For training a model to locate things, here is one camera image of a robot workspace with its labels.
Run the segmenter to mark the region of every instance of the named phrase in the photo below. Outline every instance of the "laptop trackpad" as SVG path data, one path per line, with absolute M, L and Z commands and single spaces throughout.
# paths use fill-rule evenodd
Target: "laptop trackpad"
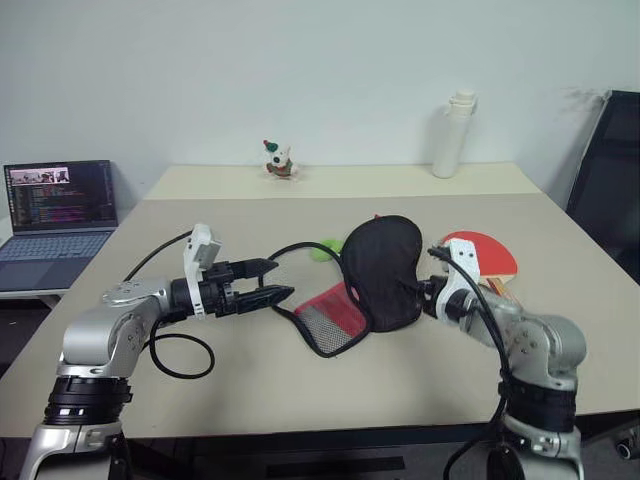
M 0 290 L 28 290 L 49 271 L 53 262 L 7 263 L 0 267 Z

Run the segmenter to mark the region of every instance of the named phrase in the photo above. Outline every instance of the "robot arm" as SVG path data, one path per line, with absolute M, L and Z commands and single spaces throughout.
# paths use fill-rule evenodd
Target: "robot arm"
M 473 243 L 452 239 L 450 255 L 477 282 Z M 426 311 L 483 344 L 495 347 L 478 298 L 462 275 L 431 277 Z M 499 330 L 510 371 L 500 385 L 507 399 L 504 441 L 489 456 L 489 478 L 583 480 L 580 432 L 575 427 L 577 367 L 586 356 L 582 331 L 559 316 L 534 315 L 484 293 Z M 502 472 L 505 477 L 497 476 Z
M 194 313 L 220 317 L 250 312 L 275 305 L 293 292 L 275 285 L 234 292 L 235 279 L 263 275 L 277 263 L 213 263 L 219 248 L 210 247 L 214 243 L 196 226 L 185 249 L 187 278 L 123 282 L 67 328 L 55 385 L 20 480 L 131 478 L 119 416 L 132 399 L 127 379 L 155 329 Z

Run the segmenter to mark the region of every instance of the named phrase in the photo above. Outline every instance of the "white water bottle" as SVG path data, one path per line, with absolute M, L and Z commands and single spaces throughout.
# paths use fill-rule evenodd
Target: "white water bottle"
M 471 90 L 458 90 L 449 99 L 446 126 L 432 167 L 436 177 L 449 178 L 456 172 L 475 105 L 476 94 Z

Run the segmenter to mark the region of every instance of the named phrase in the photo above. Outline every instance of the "ping pong paddle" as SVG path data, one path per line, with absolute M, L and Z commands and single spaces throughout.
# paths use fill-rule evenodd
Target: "ping pong paddle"
M 467 230 L 448 234 L 440 241 L 440 244 L 442 245 L 451 238 L 473 242 L 478 255 L 480 278 L 498 295 L 518 303 L 516 297 L 505 286 L 505 283 L 518 273 L 516 259 L 513 258 L 507 247 L 489 235 Z

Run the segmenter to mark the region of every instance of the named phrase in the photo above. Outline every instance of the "laptop screen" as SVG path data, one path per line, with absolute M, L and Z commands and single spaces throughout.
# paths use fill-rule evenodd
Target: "laptop screen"
M 108 160 L 5 165 L 14 233 L 117 226 Z

